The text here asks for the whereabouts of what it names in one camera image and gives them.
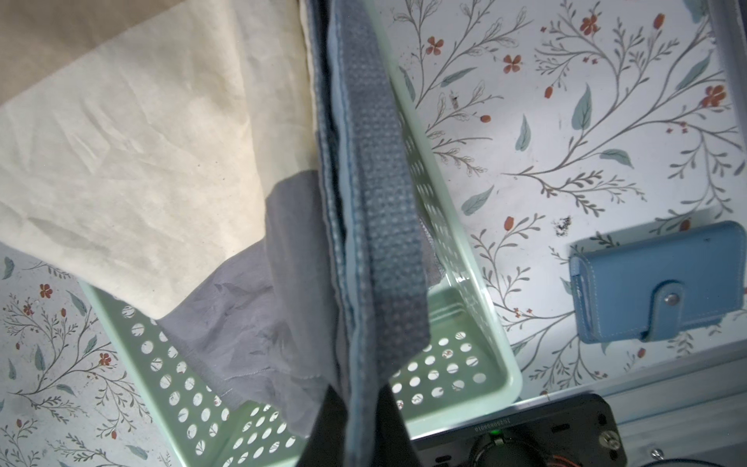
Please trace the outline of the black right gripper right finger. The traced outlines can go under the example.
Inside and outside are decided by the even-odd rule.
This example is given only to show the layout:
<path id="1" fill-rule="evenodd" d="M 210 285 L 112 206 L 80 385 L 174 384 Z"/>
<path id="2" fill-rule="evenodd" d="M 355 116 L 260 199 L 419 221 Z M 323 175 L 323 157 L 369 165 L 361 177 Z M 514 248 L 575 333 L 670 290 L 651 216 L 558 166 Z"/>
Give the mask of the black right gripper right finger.
<path id="1" fill-rule="evenodd" d="M 379 391 L 375 417 L 373 466 L 420 467 L 410 434 L 389 385 Z"/>

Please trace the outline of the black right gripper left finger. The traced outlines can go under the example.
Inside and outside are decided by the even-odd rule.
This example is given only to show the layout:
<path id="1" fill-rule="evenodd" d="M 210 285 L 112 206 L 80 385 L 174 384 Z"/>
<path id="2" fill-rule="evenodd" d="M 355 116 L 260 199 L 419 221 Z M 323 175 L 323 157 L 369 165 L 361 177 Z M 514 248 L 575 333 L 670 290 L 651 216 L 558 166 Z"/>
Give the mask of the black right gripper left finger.
<path id="1" fill-rule="evenodd" d="M 347 418 L 344 400 L 329 386 L 296 466 L 342 467 Z"/>

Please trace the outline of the mint green plastic basket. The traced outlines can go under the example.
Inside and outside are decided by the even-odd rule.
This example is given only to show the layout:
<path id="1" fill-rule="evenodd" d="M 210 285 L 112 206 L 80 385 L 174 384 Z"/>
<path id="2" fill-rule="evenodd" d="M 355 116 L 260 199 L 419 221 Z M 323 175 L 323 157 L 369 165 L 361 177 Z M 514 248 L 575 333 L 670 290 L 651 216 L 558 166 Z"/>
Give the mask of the mint green plastic basket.
<path id="1" fill-rule="evenodd" d="M 403 77 L 373 4 L 361 2 L 391 81 L 429 272 L 429 344 L 389 383 L 406 428 L 412 435 L 426 435 L 511 405 L 521 381 L 418 122 L 414 89 Z M 250 401 L 230 407 L 189 366 L 157 321 L 89 282 L 84 290 L 183 465 L 280 465 L 303 452 L 303 435 L 290 429 L 275 406 Z"/>

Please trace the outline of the beige grey striped pillowcase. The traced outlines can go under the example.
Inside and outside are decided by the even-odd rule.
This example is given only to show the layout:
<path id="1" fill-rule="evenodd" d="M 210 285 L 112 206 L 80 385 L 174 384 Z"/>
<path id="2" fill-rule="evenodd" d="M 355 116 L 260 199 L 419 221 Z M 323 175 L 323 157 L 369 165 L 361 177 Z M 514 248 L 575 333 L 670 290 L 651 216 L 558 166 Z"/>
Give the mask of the beige grey striped pillowcase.
<path id="1" fill-rule="evenodd" d="M 430 341 L 403 129 L 361 1 L 5 1 L 1 239 L 153 318 L 232 408 L 344 465 Z"/>

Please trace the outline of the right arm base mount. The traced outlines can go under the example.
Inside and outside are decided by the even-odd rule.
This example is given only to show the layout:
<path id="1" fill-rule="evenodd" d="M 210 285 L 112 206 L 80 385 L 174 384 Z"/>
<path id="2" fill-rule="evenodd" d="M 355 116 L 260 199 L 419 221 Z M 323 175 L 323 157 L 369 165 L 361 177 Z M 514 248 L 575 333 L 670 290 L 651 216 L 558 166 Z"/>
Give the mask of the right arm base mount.
<path id="1" fill-rule="evenodd" d="M 424 466 L 626 466 L 614 414 L 580 394 L 430 435 L 414 442 Z"/>

